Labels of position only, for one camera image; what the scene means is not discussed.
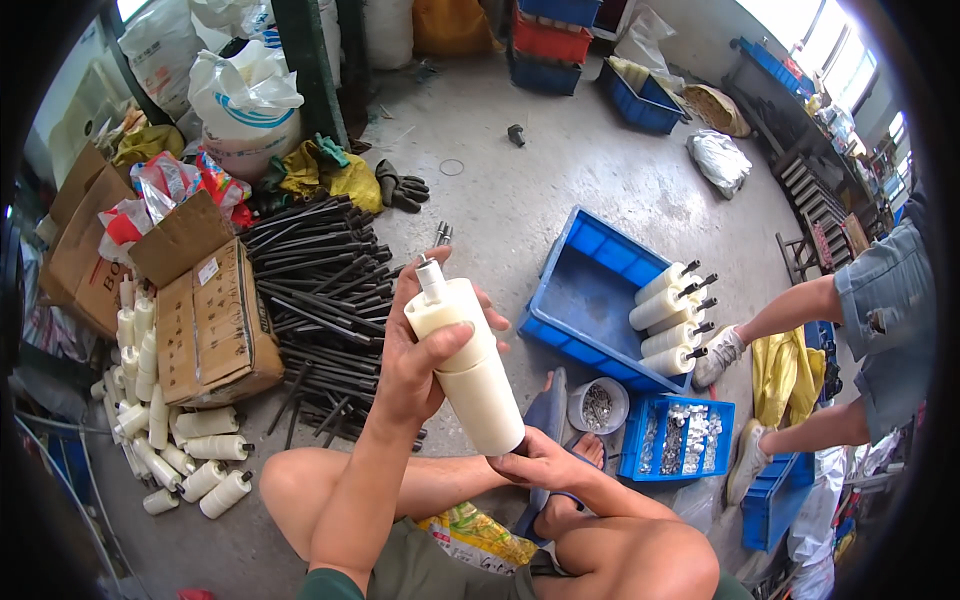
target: bare foot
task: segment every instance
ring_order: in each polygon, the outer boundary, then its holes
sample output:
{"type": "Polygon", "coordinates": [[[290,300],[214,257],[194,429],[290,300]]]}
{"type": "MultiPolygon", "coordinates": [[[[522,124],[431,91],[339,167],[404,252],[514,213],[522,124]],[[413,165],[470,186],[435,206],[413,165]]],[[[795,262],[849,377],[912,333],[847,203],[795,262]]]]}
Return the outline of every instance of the bare foot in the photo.
{"type": "MultiPolygon", "coordinates": [[[[603,443],[594,434],[584,434],[573,446],[573,453],[583,456],[595,467],[603,470],[603,443]]],[[[552,494],[547,499],[546,506],[537,515],[537,520],[534,521],[534,532],[541,538],[549,540],[550,532],[555,531],[556,525],[572,516],[583,516],[577,511],[577,503],[573,498],[552,494]]]]}

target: flip-flop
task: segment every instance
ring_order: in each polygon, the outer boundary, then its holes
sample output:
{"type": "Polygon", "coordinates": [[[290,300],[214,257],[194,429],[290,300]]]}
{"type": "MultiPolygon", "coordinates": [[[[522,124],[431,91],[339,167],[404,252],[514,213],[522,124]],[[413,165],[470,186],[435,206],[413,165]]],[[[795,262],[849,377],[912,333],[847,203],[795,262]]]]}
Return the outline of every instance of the flip-flop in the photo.
{"type": "MultiPolygon", "coordinates": [[[[593,467],[593,468],[599,468],[599,467],[596,466],[593,462],[591,462],[590,460],[588,460],[586,457],[584,457],[584,456],[582,456],[582,455],[580,455],[580,454],[577,454],[576,452],[573,451],[573,446],[575,446],[578,442],[580,442],[580,439],[583,438],[585,435],[586,435],[586,432],[581,432],[580,434],[573,436],[569,441],[567,441],[566,444],[564,444],[564,450],[566,450],[566,451],[569,452],[570,454],[574,455],[575,457],[579,458],[579,459],[582,460],[583,462],[587,463],[587,464],[590,465],[591,467],[593,467]]],[[[600,444],[603,446],[603,466],[604,466],[604,468],[606,468],[606,466],[607,466],[607,445],[604,443],[603,438],[600,438],[600,444]]],[[[548,492],[548,493],[546,494],[546,498],[543,499],[543,504],[540,505],[539,508],[537,508],[536,510],[534,510],[534,506],[535,506],[535,505],[532,503],[532,500],[533,500],[533,491],[531,491],[531,494],[530,494],[531,504],[530,504],[529,506],[527,506],[526,510],[523,511],[523,514],[520,515],[520,518],[516,521],[516,527],[514,528],[514,533],[517,534],[518,536],[521,536],[522,538],[526,538],[526,539],[528,539],[529,541],[532,541],[533,543],[535,543],[536,545],[541,546],[541,547],[543,547],[543,546],[545,546],[547,543],[549,543],[550,540],[545,540],[544,538],[541,538],[540,536],[537,535],[537,532],[534,531],[534,521],[537,520],[537,516],[540,515],[540,511],[542,511],[542,510],[543,510],[543,507],[546,506],[546,501],[547,501],[547,499],[549,499],[550,496],[555,495],[555,494],[556,494],[556,495],[565,495],[566,497],[570,498],[571,500],[573,500],[574,502],[577,503],[577,510],[578,510],[578,511],[583,511],[583,510],[584,510],[584,508],[585,508],[585,507],[584,507],[584,503],[580,501],[580,498],[578,498],[577,496],[573,495],[573,494],[570,493],[570,492],[548,492]]]]}

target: black glove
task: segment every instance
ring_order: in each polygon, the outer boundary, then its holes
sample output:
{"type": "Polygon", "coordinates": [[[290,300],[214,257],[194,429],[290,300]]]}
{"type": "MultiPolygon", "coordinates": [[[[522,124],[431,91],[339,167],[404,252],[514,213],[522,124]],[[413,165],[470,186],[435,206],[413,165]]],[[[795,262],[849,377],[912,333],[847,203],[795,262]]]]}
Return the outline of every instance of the black glove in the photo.
{"type": "Polygon", "coordinates": [[[396,205],[407,212],[420,212],[420,203],[430,200],[430,188],[425,181],[412,175],[398,175],[386,158],[376,165],[375,175],[384,206],[396,205]]]}

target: pile of rods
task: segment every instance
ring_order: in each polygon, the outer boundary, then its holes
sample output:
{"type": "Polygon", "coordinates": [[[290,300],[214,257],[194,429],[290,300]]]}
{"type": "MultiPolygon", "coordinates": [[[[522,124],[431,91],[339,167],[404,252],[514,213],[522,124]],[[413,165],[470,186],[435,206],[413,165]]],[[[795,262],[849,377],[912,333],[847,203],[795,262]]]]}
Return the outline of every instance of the pile of rods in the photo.
{"type": "MultiPolygon", "coordinates": [[[[298,415],[334,437],[356,441],[376,393],[387,315],[394,299],[390,247],[378,245],[373,215],[347,195],[321,192],[263,219],[240,235],[253,279],[270,312],[289,383],[267,435],[292,408],[286,448],[298,415]],[[306,402],[310,409],[300,410],[306,402]]],[[[426,431],[414,444],[420,450],[426,431]]]]}

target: sneaker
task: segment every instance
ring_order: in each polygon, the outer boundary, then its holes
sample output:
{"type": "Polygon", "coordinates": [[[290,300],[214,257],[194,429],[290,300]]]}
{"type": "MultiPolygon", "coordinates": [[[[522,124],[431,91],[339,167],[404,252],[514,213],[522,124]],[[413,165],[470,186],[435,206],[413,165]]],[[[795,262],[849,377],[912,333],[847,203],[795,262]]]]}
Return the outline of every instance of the sneaker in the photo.
{"type": "Polygon", "coordinates": [[[767,428],[756,419],[748,420],[747,426],[743,428],[743,433],[740,434],[740,453],[727,478],[728,506],[739,504],[760,472],[773,462],[773,457],[765,454],[759,446],[760,438],[766,433],[767,428]]]}
{"type": "Polygon", "coordinates": [[[708,350],[707,356],[701,356],[693,365],[693,386],[701,390],[716,381],[720,373],[739,360],[747,349],[733,331],[733,325],[717,331],[704,348],[708,350]]]}

